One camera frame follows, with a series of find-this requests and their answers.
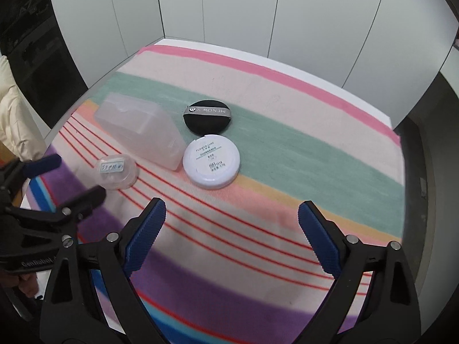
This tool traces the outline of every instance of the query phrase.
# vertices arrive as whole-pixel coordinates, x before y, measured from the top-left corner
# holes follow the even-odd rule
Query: table
[[[223,135],[240,151],[237,179],[206,191],[183,168],[135,157],[94,120],[110,92],[159,103],[188,143],[196,138],[182,119],[188,105],[228,104],[233,119]],[[152,197],[166,202],[166,222],[131,281],[175,344],[295,339],[332,284],[298,225],[304,200],[364,242],[401,240],[403,157],[389,118],[324,80],[244,52],[178,40],[143,48],[70,117],[47,154],[54,152],[63,165],[31,182],[34,209],[54,210],[95,185],[92,169],[105,155],[127,153],[139,166],[133,187],[108,191],[80,224],[82,242],[119,231]],[[364,275],[343,329],[355,322],[368,283]],[[95,284],[116,321],[100,275]]]

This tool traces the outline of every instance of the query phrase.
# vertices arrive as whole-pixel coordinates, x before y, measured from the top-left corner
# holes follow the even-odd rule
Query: small round plastic container
[[[240,155],[236,145],[223,136],[208,134],[188,145],[183,168],[190,180],[205,189],[221,189],[236,178]]]
[[[97,183],[107,190],[127,189],[134,185],[139,175],[134,159],[126,154],[99,159],[94,171]]]

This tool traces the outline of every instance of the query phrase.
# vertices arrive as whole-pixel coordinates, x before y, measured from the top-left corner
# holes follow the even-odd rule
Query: white cabinet
[[[164,34],[204,41],[203,0],[159,0]]]
[[[445,0],[381,0],[344,89],[387,114],[396,127],[432,83],[457,30]]]
[[[278,0],[269,58],[343,86],[380,0]]]
[[[164,36],[158,0],[112,0],[128,56]]]
[[[91,87],[127,58],[112,0],[51,0],[65,43]]]
[[[203,0],[210,44],[268,56],[277,0]]]

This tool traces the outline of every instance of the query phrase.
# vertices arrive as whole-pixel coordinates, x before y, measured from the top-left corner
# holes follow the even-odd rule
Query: pink stripe
[[[397,134],[395,134],[391,128],[381,123],[375,117],[369,115],[365,111],[343,100],[342,98],[335,96],[334,94],[331,94],[323,89],[320,89],[302,80],[295,79],[294,77],[283,74],[282,72],[278,72],[270,68],[260,66],[258,64],[242,61],[240,59],[226,57],[221,54],[204,52],[195,49],[173,47],[169,45],[150,45],[139,50],[137,54],[141,54],[145,51],[175,55],[178,57],[195,58],[204,62],[214,63],[216,65],[233,68],[235,70],[264,77],[265,79],[268,79],[270,81],[274,81],[287,87],[301,91],[309,96],[321,100],[326,104],[329,104],[330,106],[333,106],[337,109],[344,111],[348,115],[359,120],[360,122],[369,126],[375,131],[389,137],[392,141],[394,141],[396,145],[400,146],[400,137],[397,136]]]

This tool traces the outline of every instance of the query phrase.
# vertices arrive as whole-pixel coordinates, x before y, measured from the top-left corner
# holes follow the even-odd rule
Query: red line
[[[205,333],[207,335],[212,335],[212,336],[215,336],[217,338],[220,338],[220,339],[223,339],[223,340],[228,340],[228,341],[231,341],[233,343],[238,343],[238,344],[249,344],[249,342],[247,341],[242,341],[242,340],[238,340],[238,339],[234,339],[234,338],[231,338],[229,336],[225,336],[225,335],[222,335],[220,333],[216,333],[214,331],[211,331],[211,330],[208,330],[208,329],[204,329],[203,327],[200,327],[198,325],[196,325],[195,323],[192,323],[188,320],[185,320],[184,318],[178,316],[177,314],[173,313],[172,311],[170,310],[167,310],[165,309],[164,307],[162,306],[159,306],[157,303],[155,303],[153,300],[151,300],[148,296],[146,296],[144,293],[142,293],[141,291],[137,290],[136,289],[136,292],[137,292],[137,295],[139,295],[139,297],[141,297],[143,300],[145,300],[147,303],[149,303],[150,305],[154,306],[155,308],[157,308],[158,310],[162,311],[163,313],[166,313],[167,315],[175,318],[176,320],[178,320],[179,322],[191,327],[192,329],[196,329],[197,331],[200,331],[202,333]]]
[[[99,150],[102,154],[107,155],[107,153],[106,153],[105,151],[103,151],[103,150],[100,149],[97,145],[95,145],[91,140],[89,140],[89,139],[88,139],[84,134],[82,134],[78,129],[76,129],[74,126],[72,126],[72,127],[73,127],[81,136],[83,136],[83,138],[85,138],[89,143],[91,143],[93,146],[97,147],[98,150]],[[184,209],[190,211],[190,212],[193,213],[194,215],[196,215],[196,216],[198,216],[198,217],[201,217],[203,220],[205,220],[205,221],[207,221],[207,222],[210,222],[210,223],[214,224],[215,226],[220,227],[221,229],[224,229],[224,230],[226,230],[226,231],[228,231],[228,232],[230,232],[230,233],[232,233],[232,234],[235,234],[235,235],[237,235],[237,236],[240,236],[241,238],[243,238],[243,239],[245,239],[245,240],[254,242],[254,243],[256,243],[256,244],[258,244],[258,245],[261,245],[261,246],[263,246],[263,247],[266,247],[266,248],[268,248],[268,249],[271,249],[271,250],[280,252],[280,253],[282,253],[282,254],[284,254],[284,255],[287,255],[287,256],[290,256],[290,257],[293,257],[293,258],[296,258],[296,259],[300,259],[300,260],[302,260],[302,261],[306,261],[306,262],[312,263],[312,264],[314,264],[314,265],[320,265],[320,263],[319,263],[318,261],[314,261],[314,260],[306,259],[306,258],[301,257],[301,256],[297,256],[297,255],[292,254],[292,253],[290,253],[290,252],[286,252],[286,251],[283,251],[283,250],[281,250],[281,249],[277,249],[277,248],[272,247],[272,246],[270,246],[270,245],[267,245],[267,244],[265,244],[265,243],[263,243],[263,242],[260,242],[260,241],[258,241],[258,240],[252,239],[252,238],[250,238],[250,237],[248,237],[248,236],[246,236],[246,235],[240,234],[240,233],[238,233],[238,232],[232,230],[231,228],[228,228],[228,227],[226,227],[226,226],[224,226],[224,225],[221,225],[221,224],[219,224],[218,222],[215,222],[214,220],[211,220],[210,218],[208,218],[208,217],[206,217],[206,216],[204,216],[204,215],[202,215],[202,214],[196,212],[195,210],[193,210],[193,209],[191,209],[191,208],[185,206],[184,204],[178,202],[177,200],[175,200],[175,199],[172,198],[171,196],[167,195],[167,194],[164,193],[163,191],[159,190],[159,189],[156,188],[156,187],[153,187],[151,184],[149,184],[147,181],[143,180],[141,177],[139,177],[138,180],[139,180],[140,182],[143,182],[143,183],[144,183],[146,186],[148,186],[150,189],[152,189],[152,190],[157,191],[158,193],[160,193],[161,196],[163,196],[163,197],[165,197],[165,198],[171,200],[172,202],[176,203],[176,205],[178,205],[178,206],[180,206],[180,207],[182,207],[182,208],[184,208]]]
[[[304,287],[311,287],[311,288],[315,288],[315,289],[318,289],[318,290],[322,290],[322,291],[328,291],[329,288],[327,287],[322,287],[322,286],[314,286],[313,284],[307,284],[307,283],[304,283],[304,282],[300,282],[300,281],[296,281],[294,279],[289,279],[289,278],[285,278],[285,277],[281,277],[280,275],[276,275],[276,274],[273,274],[273,273],[270,273],[268,271],[265,271],[265,270],[262,270],[262,269],[259,269],[255,266],[252,266],[252,265],[249,265],[249,264],[246,264],[242,261],[239,261],[237,259],[233,259],[232,257],[228,256],[228,255],[225,255],[225,254],[222,254],[221,252],[218,252],[217,250],[209,247],[209,246],[206,246],[205,244],[193,239],[191,236],[188,236],[187,234],[183,233],[182,231],[180,231],[179,229],[176,229],[175,227],[173,227],[172,225],[168,224],[168,223],[164,223],[164,225],[166,225],[167,227],[169,227],[171,230],[175,231],[176,233],[180,234],[181,236],[183,236],[184,238],[187,238],[188,240],[190,240],[191,242],[193,243],[196,243],[197,245],[200,245],[201,247],[207,249],[208,251],[214,253],[214,254],[217,254],[218,256],[221,256],[225,259],[228,259],[236,264],[239,264],[241,266],[245,266],[246,268],[248,269],[251,269],[251,270],[254,270],[254,271],[257,271],[261,274],[265,274],[265,275],[269,275],[270,277],[273,277],[273,278],[277,278],[277,279],[281,279],[283,281],[286,281],[286,282],[290,282],[290,283],[293,283],[293,284],[297,284],[297,285],[300,285],[300,286],[304,286]],[[357,295],[363,295],[365,296],[366,293],[364,292],[357,292]]]
[[[84,126],[83,124],[81,124],[77,119],[75,119],[75,117],[71,116],[71,118],[73,118],[78,124],[80,124],[84,129],[86,129],[86,130],[87,130],[88,132],[90,132],[92,135],[94,135],[94,136],[97,137],[99,140],[101,140],[102,142],[104,142],[105,145],[107,145],[107,146],[110,147],[111,149],[113,149],[113,150],[115,150],[116,152],[118,152],[118,154],[121,154],[121,151],[119,151],[118,149],[114,148],[114,147],[113,147],[112,145],[110,145],[109,143],[105,142],[105,141],[104,141],[103,139],[101,139],[98,135],[96,135],[93,131],[91,131],[91,130],[88,129],[86,126]],[[176,189],[176,190],[180,191],[181,193],[185,194],[186,196],[188,196],[188,197],[190,197],[190,198],[193,198],[193,199],[196,200],[197,202],[199,202],[199,203],[201,203],[201,204],[203,204],[203,205],[205,205],[205,206],[207,206],[207,207],[209,207],[209,208],[212,208],[213,210],[215,210],[215,211],[217,211],[217,212],[220,212],[221,214],[226,215],[226,216],[232,218],[232,219],[235,220],[235,221],[241,222],[241,223],[243,223],[243,224],[245,224],[245,225],[247,225],[247,226],[249,226],[249,227],[252,227],[252,228],[254,228],[254,229],[259,230],[260,232],[264,232],[264,233],[266,233],[266,234],[269,234],[269,235],[271,235],[271,236],[273,236],[273,237],[279,238],[279,239],[284,240],[284,241],[286,241],[286,242],[292,243],[292,244],[297,245],[297,246],[299,246],[299,247],[302,247],[302,248],[306,248],[306,249],[312,250],[312,247],[311,247],[311,246],[304,245],[303,243],[295,242],[295,241],[293,241],[293,240],[291,240],[291,239],[288,239],[288,238],[285,238],[285,237],[283,237],[283,236],[281,236],[281,235],[279,235],[279,234],[276,234],[276,233],[270,232],[270,231],[268,231],[268,230],[265,230],[265,229],[263,229],[263,228],[261,228],[261,227],[258,227],[258,226],[256,226],[256,225],[253,225],[253,224],[251,224],[251,223],[249,223],[249,222],[247,222],[247,221],[245,221],[245,220],[242,220],[242,219],[240,219],[240,218],[238,218],[238,217],[236,217],[236,216],[234,216],[234,215],[231,215],[231,214],[229,214],[229,213],[227,213],[227,212],[225,212],[225,211],[223,211],[223,210],[221,210],[221,209],[219,209],[219,208],[217,208],[217,207],[214,207],[213,205],[211,205],[211,204],[209,204],[209,203],[206,203],[205,201],[203,201],[203,200],[201,200],[201,199],[199,199],[199,198],[197,198],[197,197],[195,197],[195,196],[193,196],[193,195],[187,193],[186,191],[182,190],[181,188],[179,188],[179,187],[177,187],[177,186],[171,184],[170,182],[164,180],[162,177],[159,177],[159,176],[156,175],[155,173],[151,172],[148,168],[145,168],[143,165],[138,164],[138,166],[139,166],[141,169],[143,169],[145,172],[149,173],[150,175],[152,175],[152,176],[155,177],[156,179],[158,179],[158,180],[164,182],[164,183],[167,184],[168,186],[173,187],[174,189]]]
[[[73,126],[73,125],[70,124],[70,123],[69,123],[69,125],[71,125],[72,128],[74,128],[74,129],[75,129],[75,130],[76,130],[76,131],[77,131],[86,141],[88,141],[88,142],[91,143],[94,147],[96,147],[102,154],[107,155],[107,153],[106,153],[105,151],[103,151],[103,150],[100,149],[97,145],[95,145],[95,144],[94,144],[91,140],[89,140],[84,134],[82,134],[77,128],[75,128],[75,126]],[[173,201],[173,202],[176,203],[178,206],[180,206],[180,207],[182,207],[182,208],[184,208],[184,209],[190,211],[191,213],[195,214],[196,216],[198,216],[198,217],[200,217],[200,218],[202,218],[202,219],[204,219],[204,220],[206,220],[206,221],[208,221],[208,222],[210,222],[210,223],[212,223],[212,224],[214,224],[214,225],[216,225],[216,226],[218,226],[218,227],[220,227],[220,228],[222,228],[222,229],[224,229],[224,230],[226,230],[226,231],[228,231],[228,232],[231,232],[232,234],[235,234],[235,235],[237,235],[237,236],[240,236],[240,237],[243,238],[243,239],[246,239],[246,240],[248,240],[248,241],[254,242],[254,243],[258,244],[258,245],[261,245],[261,246],[266,247],[266,248],[268,248],[268,249],[277,251],[277,252],[282,253],[282,254],[284,254],[284,255],[287,255],[287,256],[290,256],[290,257],[293,257],[293,258],[296,258],[296,259],[300,259],[300,260],[302,260],[302,261],[306,261],[306,262],[309,262],[309,263],[312,263],[312,264],[315,264],[315,265],[320,265],[320,263],[317,262],[317,261],[309,260],[309,259],[303,258],[303,257],[301,257],[301,256],[297,256],[297,255],[295,255],[295,254],[292,254],[292,253],[283,251],[283,250],[281,250],[281,249],[277,249],[277,248],[275,248],[275,247],[266,245],[266,244],[264,244],[263,242],[260,242],[260,241],[251,239],[251,238],[249,238],[248,236],[245,236],[245,235],[243,235],[243,234],[240,234],[240,233],[238,233],[238,232],[236,232],[236,231],[234,231],[234,230],[232,230],[232,229],[230,229],[230,228],[228,228],[228,227],[226,227],[226,226],[224,226],[224,225],[219,224],[218,222],[215,222],[214,220],[211,220],[210,218],[207,218],[207,217],[204,216],[204,215],[201,215],[201,214],[197,213],[196,211],[192,210],[191,208],[189,208],[189,207],[183,205],[182,203],[180,203],[180,202],[178,202],[177,200],[173,199],[172,197],[168,196],[166,193],[162,192],[161,190],[159,190],[159,189],[153,187],[152,185],[150,185],[148,182],[146,182],[146,181],[143,180],[142,178],[139,177],[138,179],[139,179],[139,181],[143,182],[146,186],[148,186],[150,189],[152,189],[152,190],[154,190],[154,191],[157,191],[158,193],[160,193],[160,195],[162,195],[162,196],[168,198],[169,200]],[[141,191],[140,191],[139,189],[137,189],[136,187],[132,187],[132,189],[134,189],[134,190],[137,191],[139,194],[141,194],[142,196],[144,196],[147,200],[151,200],[150,197],[148,197],[147,195],[145,195],[143,192],[141,192]],[[179,220],[182,220],[182,221],[188,223],[187,220],[182,219],[181,217],[177,216],[177,215],[176,215],[175,213],[173,213],[172,211],[168,210],[168,212],[170,212],[172,215],[174,215],[174,216],[175,216],[176,218],[178,218]],[[332,277],[328,277],[327,275],[320,275],[320,274],[317,274],[317,273],[314,273],[314,272],[311,272],[311,271],[306,271],[306,270],[298,269],[298,268],[295,268],[295,267],[293,267],[293,266],[290,266],[290,265],[287,265],[287,264],[280,263],[280,262],[275,261],[275,260],[273,260],[273,259],[265,258],[264,256],[260,256],[260,255],[258,255],[258,254],[254,254],[254,253],[252,253],[252,252],[249,251],[249,250],[241,249],[241,248],[240,248],[239,246],[237,246],[237,245],[234,245],[234,244],[229,243],[229,242],[227,242],[227,241],[225,241],[225,240],[222,240],[222,239],[219,238],[218,236],[215,236],[214,234],[209,233],[209,232],[203,230],[202,228],[200,228],[200,227],[197,226],[197,225],[193,225],[193,224],[191,224],[191,223],[189,223],[189,225],[192,226],[192,227],[194,227],[194,228],[196,228],[197,230],[202,231],[202,232],[205,233],[205,234],[208,234],[209,236],[211,236],[211,237],[213,237],[213,238],[215,238],[215,239],[220,240],[220,241],[223,242],[223,243],[227,243],[228,245],[231,245],[231,246],[233,246],[233,247],[236,248],[236,249],[240,249],[240,250],[242,250],[242,251],[244,251],[244,252],[247,252],[247,253],[249,253],[249,254],[252,254],[252,255],[254,255],[254,256],[256,256],[256,257],[259,257],[259,258],[261,258],[261,259],[264,259],[264,260],[266,260],[266,261],[270,261],[270,262],[272,262],[272,263],[274,263],[274,264],[281,265],[281,266],[287,267],[287,268],[292,269],[292,270],[296,270],[296,271],[303,272],[303,273],[306,273],[306,274],[315,275],[315,276],[317,276],[317,277],[322,277],[322,278],[327,278],[327,279],[333,279]],[[365,283],[365,282],[362,282],[361,284],[362,284],[362,285],[369,285],[368,283]]]
[[[138,192],[140,195],[142,195],[145,199],[151,200],[150,197],[148,197],[147,195],[145,195],[145,193],[141,192],[141,191],[140,191],[139,189],[137,189],[136,187],[133,187],[133,186],[132,186],[132,189],[134,189],[135,191],[137,191],[137,192]],[[187,224],[187,225],[193,227],[194,229],[197,229],[197,230],[203,232],[204,234],[207,234],[208,236],[210,236],[210,237],[212,237],[212,238],[214,238],[214,239],[216,239],[216,240],[219,240],[219,241],[221,241],[222,243],[225,243],[226,245],[229,245],[229,246],[231,246],[231,247],[234,247],[234,248],[236,248],[236,249],[238,249],[238,250],[240,250],[240,251],[242,251],[242,252],[245,252],[245,253],[247,253],[247,254],[249,254],[249,255],[258,257],[258,258],[260,258],[260,259],[262,259],[262,260],[265,260],[265,261],[268,261],[268,262],[272,262],[273,264],[280,265],[280,266],[283,266],[283,267],[288,268],[288,269],[292,269],[292,270],[295,270],[295,271],[299,271],[300,273],[305,273],[305,274],[313,275],[313,276],[319,277],[319,278],[334,279],[333,277],[329,277],[328,275],[318,274],[318,273],[314,273],[313,271],[307,271],[307,270],[304,270],[304,269],[299,269],[299,268],[296,268],[296,267],[294,267],[294,266],[290,266],[290,265],[288,265],[288,264],[284,264],[284,263],[282,263],[282,262],[276,261],[276,260],[274,260],[274,259],[270,259],[269,257],[259,255],[259,254],[257,254],[256,252],[252,252],[252,251],[250,251],[250,250],[248,250],[248,249],[245,249],[245,248],[243,248],[243,247],[240,247],[240,246],[238,246],[238,245],[235,245],[234,243],[231,243],[231,242],[229,242],[229,241],[227,241],[227,240],[225,240],[225,239],[223,239],[223,238],[221,238],[221,237],[219,237],[219,236],[217,236],[217,235],[215,235],[215,234],[212,234],[211,232],[209,232],[209,231],[203,229],[202,227],[200,227],[200,226],[198,226],[198,225],[195,225],[195,224],[193,224],[192,222],[190,222],[190,221],[184,219],[183,217],[177,215],[176,213],[174,213],[174,212],[171,211],[171,210],[168,210],[168,213],[170,213],[172,216],[174,216],[174,217],[177,218],[178,220],[184,222],[185,224]]]
[[[93,154],[93,152],[91,150],[89,150],[86,146],[84,146],[81,141],[79,141],[65,126],[63,126],[63,128],[67,131],[68,134],[70,134],[74,139],[75,141],[77,141],[96,161],[99,160],[99,158],[97,156],[95,156]]]
[[[77,151],[76,148],[75,148],[75,146],[74,146],[68,139],[66,139],[66,141],[69,143],[69,145],[70,145],[75,151]],[[134,187],[133,187],[133,189],[135,189],[137,192],[139,192],[139,193],[140,193],[142,196],[144,196],[147,200],[151,200],[151,198],[149,198],[146,194],[142,193],[139,189],[134,188]],[[140,210],[143,210],[143,209],[145,208],[143,205],[141,205],[140,203],[138,203],[136,200],[132,199],[129,195],[127,195],[127,194],[124,193],[123,191],[121,191],[121,190],[118,190],[118,191],[121,193],[121,195],[125,196],[130,202],[132,202],[133,204],[135,204]],[[205,244],[203,244],[203,243],[201,243],[201,242],[199,242],[199,241],[193,239],[191,236],[188,236],[187,234],[181,232],[180,230],[174,228],[173,226],[169,225],[169,224],[166,223],[166,222],[164,223],[164,225],[166,225],[167,227],[170,227],[172,230],[174,230],[174,231],[177,232],[178,234],[182,235],[184,238],[186,238],[186,239],[188,239],[188,240],[190,240],[190,241],[196,243],[197,245],[200,245],[201,247],[203,247],[203,248],[209,250],[210,252],[213,252],[213,253],[215,253],[215,254],[217,254],[217,255],[223,257],[223,258],[226,258],[226,259],[228,259],[228,260],[230,260],[230,261],[233,261],[233,262],[235,262],[236,264],[240,264],[241,266],[245,266],[245,267],[247,267],[247,268],[249,268],[249,269],[252,269],[252,270],[254,270],[254,271],[258,271],[258,272],[260,272],[260,273],[262,273],[262,274],[269,275],[269,276],[271,276],[271,277],[273,277],[273,278],[281,279],[281,280],[286,281],[286,282],[291,282],[291,283],[298,284],[298,285],[305,286],[305,287],[311,287],[311,288],[316,288],[316,289],[328,291],[328,288],[321,287],[321,286],[314,286],[314,285],[312,285],[312,284],[307,284],[307,283],[300,282],[300,281],[295,281],[295,280],[293,280],[293,279],[285,278],[285,277],[282,277],[282,276],[280,276],[280,275],[276,275],[276,274],[273,274],[273,273],[264,271],[264,270],[262,270],[262,269],[256,268],[255,266],[251,266],[251,265],[246,264],[246,263],[244,263],[244,262],[242,262],[242,261],[238,261],[237,259],[234,259],[234,258],[232,258],[232,257],[230,257],[230,256],[228,256],[228,255],[222,254],[221,252],[219,252],[219,251],[217,251],[217,250],[215,250],[215,249],[213,249],[213,248],[210,248],[210,247],[206,246]]]
[[[75,150],[75,152],[86,162],[88,163],[89,166],[91,167],[94,167],[91,163],[89,163],[88,159],[86,159],[84,156],[82,156],[81,152],[79,152],[75,146],[72,145],[72,143],[63,135],[63,133],[61,131],[59,131],[59,134],[67,141],[67,143],[73,147],[73,149]]]
[[[54,196],[54,194],[52,193],[50,187],[48,186],[48,183],[46,182],[46,180],[44,179],[43,176],[40,177],[41,181],[43,182],[43,185],[45,186],[48,194],[50,195],[50,199],[51,199],[51,202],[53,202],[54,206],[56,207],[56,203],[57,203],[57,200],[56,200],[56,197]]]

